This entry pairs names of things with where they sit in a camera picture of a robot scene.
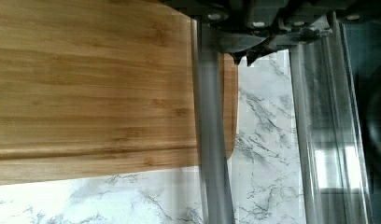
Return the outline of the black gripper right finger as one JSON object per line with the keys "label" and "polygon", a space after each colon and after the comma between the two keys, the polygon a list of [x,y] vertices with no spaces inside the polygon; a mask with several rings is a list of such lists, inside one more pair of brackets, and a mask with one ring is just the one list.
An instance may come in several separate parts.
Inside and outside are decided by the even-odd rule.
{"label": "black gripper right finger", "polygon": [[297,45],[309,44],[332,33],[332,19],[323,15],[309,25],[295,26],[291,31],[270,35],[246,54],[247,66],[257,59],[280,50],[291,49]]}

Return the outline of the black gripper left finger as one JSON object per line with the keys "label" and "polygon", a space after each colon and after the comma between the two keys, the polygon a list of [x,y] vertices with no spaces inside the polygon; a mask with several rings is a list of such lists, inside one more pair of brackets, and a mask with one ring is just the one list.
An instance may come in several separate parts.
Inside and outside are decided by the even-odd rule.
{"label": "black gripper left finger", "polygon": [[206,22],[219,52],[229,54],[238,65],[274,52],[269,47],[275,26],[274,6],[209,6]]}

